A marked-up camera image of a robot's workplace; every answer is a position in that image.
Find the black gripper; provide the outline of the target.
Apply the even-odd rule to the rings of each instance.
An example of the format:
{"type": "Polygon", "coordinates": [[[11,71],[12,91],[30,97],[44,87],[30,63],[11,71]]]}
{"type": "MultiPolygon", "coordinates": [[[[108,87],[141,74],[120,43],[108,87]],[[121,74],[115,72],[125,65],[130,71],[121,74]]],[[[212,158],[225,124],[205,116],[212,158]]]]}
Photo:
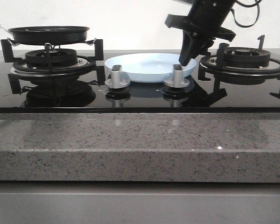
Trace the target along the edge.
{"type": "Polygon", "coordinates": [[[222,27],[224,20],[235,4],[234,0],[193,0],[188,15],[168,14],[165,24],[168,28],[183,31],[182,48],[179,57],[181,65],[203,52],[207,41],[215,38],[232,41],[236,34],[222,27]]]}

